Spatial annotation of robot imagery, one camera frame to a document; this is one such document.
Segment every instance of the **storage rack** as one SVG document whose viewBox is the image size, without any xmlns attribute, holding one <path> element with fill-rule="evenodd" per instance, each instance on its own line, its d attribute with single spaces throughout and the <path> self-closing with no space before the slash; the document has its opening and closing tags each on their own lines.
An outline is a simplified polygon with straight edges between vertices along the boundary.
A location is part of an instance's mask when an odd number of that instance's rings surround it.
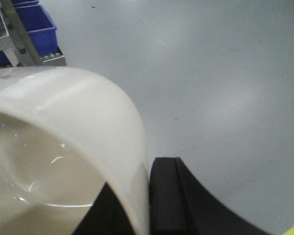
<svg viewBox="0 0 294 235">
<path fill-rule="evenodd" d="M 66 65 L 60 49 L 39 55 L 11 0 L 0 0 L 0 51 L 14 67 Z"/>
</svg>

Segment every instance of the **gray floor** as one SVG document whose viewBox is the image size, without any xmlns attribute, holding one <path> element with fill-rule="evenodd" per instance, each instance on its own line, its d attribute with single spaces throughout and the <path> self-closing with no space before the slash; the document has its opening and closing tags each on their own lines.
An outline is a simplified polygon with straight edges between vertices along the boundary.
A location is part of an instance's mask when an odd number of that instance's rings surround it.
<svg viewBox="0 0 294 235">
<path fill-rule="evenodd" d="M 68 66 L 132 98 L 150 162 L 181 156 L 229 208 L 294 225 L 294 0 L 40 0 Z"/>
</svg>

